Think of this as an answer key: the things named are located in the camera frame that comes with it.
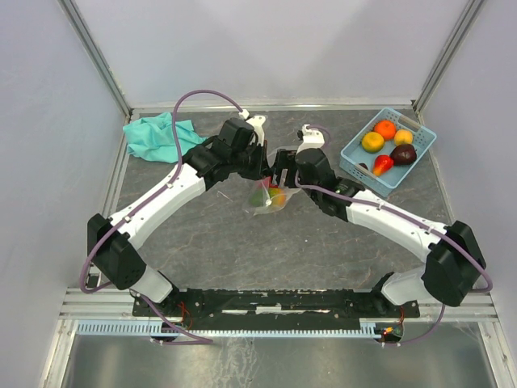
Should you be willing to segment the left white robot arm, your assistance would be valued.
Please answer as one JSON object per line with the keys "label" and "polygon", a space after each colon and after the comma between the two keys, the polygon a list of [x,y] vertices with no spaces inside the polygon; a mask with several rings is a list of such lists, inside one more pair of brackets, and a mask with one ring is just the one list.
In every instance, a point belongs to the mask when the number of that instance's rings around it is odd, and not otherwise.
{"label": "left white robot arm", "polygon": [[249,180],[265,175],[265,123],[265,116],[228,119],[218,135],[190,149],[182,164],[141,198],[110,217],[97,214],[88,221],[88,258],[111,285],[145,295],[159,314],[177,310],[176,287],[138,251],[177,210],[230,175]]}

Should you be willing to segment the clear dotted zip bag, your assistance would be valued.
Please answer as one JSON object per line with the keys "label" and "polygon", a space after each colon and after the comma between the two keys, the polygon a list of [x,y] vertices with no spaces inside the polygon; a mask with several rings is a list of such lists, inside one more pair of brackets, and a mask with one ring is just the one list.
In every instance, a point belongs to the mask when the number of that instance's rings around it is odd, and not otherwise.
{"label": "clear dotted zip bag", "polygon": [[285,185],[286,174],[286,171],[281,172],[280,183],[277,183],[275,176],[266,176],[253,182],[250,194],[242,206],[247,217],[279,212],[300,191]]}

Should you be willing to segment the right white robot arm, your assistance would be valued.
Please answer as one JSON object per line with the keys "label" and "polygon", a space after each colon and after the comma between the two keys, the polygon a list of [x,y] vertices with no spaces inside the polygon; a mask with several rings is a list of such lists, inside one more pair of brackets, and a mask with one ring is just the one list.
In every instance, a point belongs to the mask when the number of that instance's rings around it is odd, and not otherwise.
{"label": "right white robot arm", "polygon": [[272,167],[274,178],[300,188],[325,214],[368,228],[415,255],[421,266],[389,273],[376,284],[371,307],[389,316],[414,299],[432,297],[458,307],[473,291],[486,263],[470,226],[429,221],[382,200],[353,180],[340,178],[317,148],[279,149]]}

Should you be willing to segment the green orange mango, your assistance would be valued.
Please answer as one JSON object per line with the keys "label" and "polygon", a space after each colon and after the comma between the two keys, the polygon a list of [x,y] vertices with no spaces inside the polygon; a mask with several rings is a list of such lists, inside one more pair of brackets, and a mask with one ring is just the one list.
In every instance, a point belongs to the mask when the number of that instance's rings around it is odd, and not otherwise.
{"label": "green orange mango", "polygon": [[287,202],[286,191],[282,189],[282,193],[272,196],[268,193],[268,188],[259,187],[250,195],[249,205],[252,207],[283,207]]}

